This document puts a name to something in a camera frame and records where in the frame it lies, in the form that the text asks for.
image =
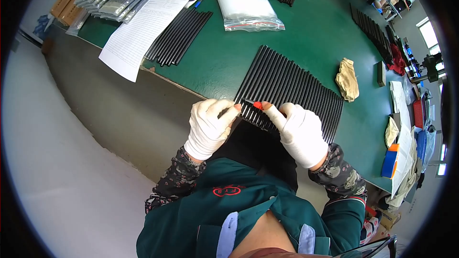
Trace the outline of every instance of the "stack of paper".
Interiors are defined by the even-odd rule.
[[[411,169],[414,160],[410,156],[411,141],[413,138],[410,131],[410,114],[408,113],[408,107],[406,106],[402,83],[398,81],[391,81],[391,93],[392,100],[394,102],[394,112],[400,113],[400,121],[402,124],[398,141],[398,144],[400,145],[399,158],[397,160],[394,177],[392,178],[391,198],[393,198],[399,189],[403,178]]]
[[[123,23],[113,32],[99,59],[119,75],[135,82],[148,48],[188,1],[149,0],[129,23]]]

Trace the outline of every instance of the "red plastic basket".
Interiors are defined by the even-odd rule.
[[[413,109],[415,111],[415,126],[424,129],[424,112],[422,111],[422,102],[420,99],[413,103]]]

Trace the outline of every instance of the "window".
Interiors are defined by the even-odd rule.
[[[446,174],[446,163],[440,163],[437,167],[436,176],[444,176]]]
[[[435,55],[440,51],[440,46],[438,45],[437,37],[435,32],[433,31],[432,22],[430,22],[429,18],[424,18],[421,22],[416,24],[419,31],[421,32],[422,37],[424,38],[424,42],[429,49],[430,55]],[[442,70],[445,68],[443,63],[439,63],[436,65],[437,70]]]
[[[443,144],[442,145],[442,152],[440,153],[440,160],[443,161],[445,160],[445,156],[446,156],[446,152],[448,151],[448,149],[446,148],[446,145]]]
[[[421,31],[422,37],[424,38],[428,49],[438,45],[437,37],[435,36],[435,32],[433,31],[432,23],[430,21],[427,21],[424,25],[420,26],[419,31]]]

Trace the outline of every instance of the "gray floor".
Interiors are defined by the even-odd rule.
[[[187,139],[191,105],[200,99],[139,71],[132,83],[98,59],[100,49],[54,27],[49,69],[72,112],[101,146],[158,181]],[[297,168],[298,196],[322,212],[323,187]]]

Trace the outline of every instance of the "green workbench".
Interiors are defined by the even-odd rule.
[[[293,7],[269,0],[285,25],[279,32],[225,32],[217,0],[204,0],[198,11],[213,11],[178,66],[160,67],[144,62],[143,70],[207,98],[232,99],[260,45],[268,45],[310,71],[327,88],[339,94],[335,83],[340,61],[354,61],[360,96],[345,103],[335,142],[346,160],[370,183],[391,191],[381,177],[386,154],[384,132],[392,112],[389,81],[401,81],[387,72],[387,86],[376,82],[376,65],[382,60],[376,47],[353,22],[349,3],[380,26],[387,23],[367,0],[295,0]],[[102,48],[119,23],[89,17],[78,36]]]

